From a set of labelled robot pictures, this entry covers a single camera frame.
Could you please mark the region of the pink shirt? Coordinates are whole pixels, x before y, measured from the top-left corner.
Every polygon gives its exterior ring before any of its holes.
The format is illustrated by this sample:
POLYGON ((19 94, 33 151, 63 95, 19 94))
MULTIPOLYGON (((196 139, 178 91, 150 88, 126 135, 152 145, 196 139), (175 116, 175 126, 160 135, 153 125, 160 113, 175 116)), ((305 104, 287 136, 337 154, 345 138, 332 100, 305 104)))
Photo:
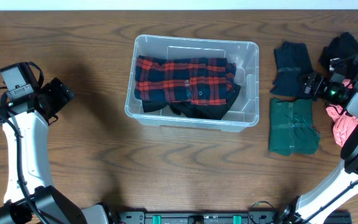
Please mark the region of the pink shirt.
POLYGON ((347 115, 343 112, 342 106, 332 103, 327 105, 326 112, 334 122, 332 128, 334 140, 336 144, 343 147, 358 125, 358 118, 347 115))

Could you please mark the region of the dark green garment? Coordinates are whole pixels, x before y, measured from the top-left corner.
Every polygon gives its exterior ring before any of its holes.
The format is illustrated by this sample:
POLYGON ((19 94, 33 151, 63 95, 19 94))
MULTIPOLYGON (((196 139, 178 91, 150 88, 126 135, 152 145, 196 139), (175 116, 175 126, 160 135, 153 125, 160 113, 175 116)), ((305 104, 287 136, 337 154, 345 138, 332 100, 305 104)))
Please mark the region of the dark green garment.
POLYGON ((282 156, 312 155, 319 148, 320 139, 313 123, 311 100, 270 100, 270 152, 282 156))

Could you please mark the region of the black shirt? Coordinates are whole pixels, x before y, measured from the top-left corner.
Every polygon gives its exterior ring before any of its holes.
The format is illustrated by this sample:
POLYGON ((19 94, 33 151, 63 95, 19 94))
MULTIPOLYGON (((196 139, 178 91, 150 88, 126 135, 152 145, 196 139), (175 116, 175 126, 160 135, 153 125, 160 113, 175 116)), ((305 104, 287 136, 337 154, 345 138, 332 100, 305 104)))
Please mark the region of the black shirt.
POLYGON ((142 101, 142 108, 144 113, 151 113, 168 106, 175 115, 185 115, 187 118, 196 119, 221 120, 224 115, 230 110, 234 102, 237 100, 240 90, 241 86, 235 84, 234 93, 230 98, 227 99, 227 103, 225 105, 202 106, 192 105, 189 102, 185 101, 179 103, 158 103, 152 101, 142 101))

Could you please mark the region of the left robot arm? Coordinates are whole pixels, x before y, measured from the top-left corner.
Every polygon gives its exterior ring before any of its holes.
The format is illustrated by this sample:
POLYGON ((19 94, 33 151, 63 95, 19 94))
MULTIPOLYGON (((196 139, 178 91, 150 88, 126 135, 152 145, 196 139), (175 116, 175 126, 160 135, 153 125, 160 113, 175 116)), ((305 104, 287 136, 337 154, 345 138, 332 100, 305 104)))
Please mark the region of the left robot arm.
POLYGON ((59 79, 6 82, 0 100, 0 123, 7 139, 9 175, 0 223, 111 223, 102 203, 79 208, 53 183, 47 150, 49 119, 74 93, 59 79))

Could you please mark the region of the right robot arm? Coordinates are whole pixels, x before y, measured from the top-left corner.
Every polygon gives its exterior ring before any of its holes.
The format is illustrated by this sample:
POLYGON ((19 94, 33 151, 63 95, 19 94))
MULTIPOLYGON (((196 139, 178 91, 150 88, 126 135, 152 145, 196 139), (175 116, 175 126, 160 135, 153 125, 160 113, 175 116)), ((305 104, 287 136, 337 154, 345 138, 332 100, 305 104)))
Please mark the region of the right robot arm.
MULTIPOLYGON (((358 84, 346 111, 358 118, 358 84)), ((341 149, 337 167, 312 191, 295 198, 275 223, 324 223, 332 212, 358 194, 358 125, 341 149)))

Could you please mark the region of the dark navy garment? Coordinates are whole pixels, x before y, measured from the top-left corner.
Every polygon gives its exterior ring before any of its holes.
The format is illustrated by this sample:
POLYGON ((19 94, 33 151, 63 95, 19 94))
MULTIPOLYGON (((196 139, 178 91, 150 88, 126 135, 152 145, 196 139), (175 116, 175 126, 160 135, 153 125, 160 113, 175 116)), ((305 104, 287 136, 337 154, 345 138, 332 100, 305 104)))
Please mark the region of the dark navy garment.
POLYGON ((314 72, 304 43, 284 42, 274 50, 277 75, 270 92, 279 96, 311 99, 301 87, 300 77, 314 72))

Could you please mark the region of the red navy plaid shirt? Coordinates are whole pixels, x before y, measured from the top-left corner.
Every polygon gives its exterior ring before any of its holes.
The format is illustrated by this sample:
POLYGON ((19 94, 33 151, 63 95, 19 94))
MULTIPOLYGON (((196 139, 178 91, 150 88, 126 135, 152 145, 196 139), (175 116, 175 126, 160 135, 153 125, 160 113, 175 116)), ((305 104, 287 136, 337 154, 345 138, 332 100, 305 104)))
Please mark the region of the red navy plaid shirt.
POLYGON ((235 92, 237 66, 226 58, 165 60, 138 56, 134 95, 142 101, 225 105, 235 92))

